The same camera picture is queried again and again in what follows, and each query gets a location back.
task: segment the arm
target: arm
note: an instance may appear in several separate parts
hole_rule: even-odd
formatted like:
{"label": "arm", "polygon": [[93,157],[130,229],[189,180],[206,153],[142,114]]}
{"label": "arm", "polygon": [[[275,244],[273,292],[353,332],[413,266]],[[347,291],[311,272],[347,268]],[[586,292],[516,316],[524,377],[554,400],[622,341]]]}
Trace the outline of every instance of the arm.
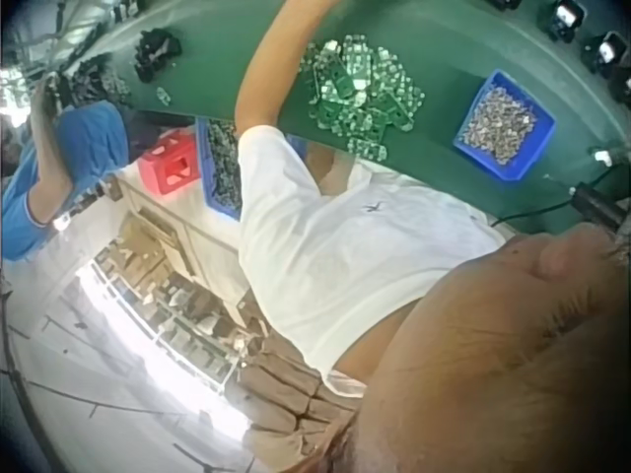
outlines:
{"label": "arm", "polygon": [[35,223],[47,225],[54,219],[72,192],[73,183],[64,163],[45,110],[43,83],[37,86],[32,100],[31,127],[37,154],[39,180],[29,190],[29,213]]}
{"label": "arm", "polygon": [[286,0],[245,72],[235,121],[241,136],[257,125],[275,126],[307,44],[339,0]]}

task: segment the white t-shirt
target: white t-shirt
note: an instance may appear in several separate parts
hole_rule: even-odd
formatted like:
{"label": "white t-shirt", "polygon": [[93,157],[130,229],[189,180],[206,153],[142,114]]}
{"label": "white t-shirt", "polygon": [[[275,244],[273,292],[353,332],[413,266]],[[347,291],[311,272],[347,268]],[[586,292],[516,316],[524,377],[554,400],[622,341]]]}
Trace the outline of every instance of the white t-shirt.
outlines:
{"label": "white t-shirt", "polygon": [[353,168],[349,189],[323,197],[283,134],[270,126],[239,143],[240,262],[261,310],[327,385],[340,357],[460,263],[504,239],[449,194],[377,165]]}

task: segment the cable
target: cable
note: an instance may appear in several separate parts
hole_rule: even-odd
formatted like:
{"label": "cable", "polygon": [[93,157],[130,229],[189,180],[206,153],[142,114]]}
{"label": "cable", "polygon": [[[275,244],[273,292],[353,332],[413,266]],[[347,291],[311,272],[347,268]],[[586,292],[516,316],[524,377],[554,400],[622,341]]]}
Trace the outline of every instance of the cable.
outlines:
{"label": "cable", "polygon": [[[603,172],[601,175],[599,175],[596,179],[590,181],[589,185],[590,186],[599,185],[615,168],[616,166],[609,168],[608,170]],[[560,204],[556,204],[551,207],[545,207],[543,209],[533,210],[531,212],[523,212],[521,214],[509,215],[508,217],[503,217],[497,222],[494,222],[493,224],[491,224],[491,227],[497,227],[498,225],[504,224],[511,220],[524,219],[526,217],[535,217],[537,215],[547,214],[548,212],[554,212],[555,210],[559,210],[564,207],[567,207],[571,203],[572,203],[572,199],[568,199],[565,202],[561,202]]]}

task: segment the lamp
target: lamp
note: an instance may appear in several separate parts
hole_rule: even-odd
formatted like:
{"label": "lamp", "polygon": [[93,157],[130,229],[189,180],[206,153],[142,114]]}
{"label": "lamp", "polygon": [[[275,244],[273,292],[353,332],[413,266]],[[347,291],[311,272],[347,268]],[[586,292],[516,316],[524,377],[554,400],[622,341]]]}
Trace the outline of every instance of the lamp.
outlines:
{"label": "lamp", "polygon": [[542,16],[542,28],[550,39],[570,43],[583,24],[587,10],[574,0],[557,0],[551,7],[544,8]]}
{"label": "lamp", "polygon": [[583,47],[581,59],[590,71],[608,78],[627,49],[627,43],[619,33],[609,32],[590,39]]}
{"label": "lamp", "polygon": [[489,0],[498,10],[517,10],[522,0]]}

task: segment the hand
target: hand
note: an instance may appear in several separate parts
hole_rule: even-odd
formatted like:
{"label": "hand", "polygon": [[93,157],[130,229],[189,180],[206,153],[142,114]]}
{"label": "hand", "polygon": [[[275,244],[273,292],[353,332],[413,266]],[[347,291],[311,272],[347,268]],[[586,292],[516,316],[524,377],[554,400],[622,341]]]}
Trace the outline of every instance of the hand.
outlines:
{"label": "hand", "polygon": [[31,96],[31,114],[35,117],[51,118],[54,115],[54,104],[46,89],[46,82],[39,81]]}

